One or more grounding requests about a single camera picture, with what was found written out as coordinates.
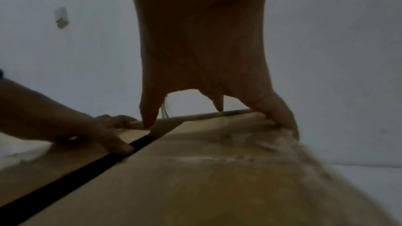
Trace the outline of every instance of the skin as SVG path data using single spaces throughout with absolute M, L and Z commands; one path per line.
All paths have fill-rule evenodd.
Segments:
M 127 156 L 133 147 L 109 128 L 130 128 L 129 122 L 135 120 L 108 115 L 93 118 L 11 80 L 0 80 L 0 132 L 20 139 L 57 142 L 79 136 Z
M 141 35 L 144 126 L 168 93 L 198 89 L 223 111 L 238 98 L 280 127 L 299 133 L 273 90 L 263 45 L 265 0 L 134 0 Z

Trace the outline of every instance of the person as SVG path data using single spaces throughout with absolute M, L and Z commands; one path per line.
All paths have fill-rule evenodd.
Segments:
M 168 93 L 198 89 L 223 111 L 224 95 L 238 98 L 299 138 L 297 123 L 273 90 L 263 45 L 265 0 L 134 0 L 138 15 L 142 97 L 151 127 Z M 0 131 L 55 141 L 85 136 L 111 152 L 132 153 L 105 124 L 6 78 L 0 81 Z M 117 125 L 133 120 L 112 118 Z

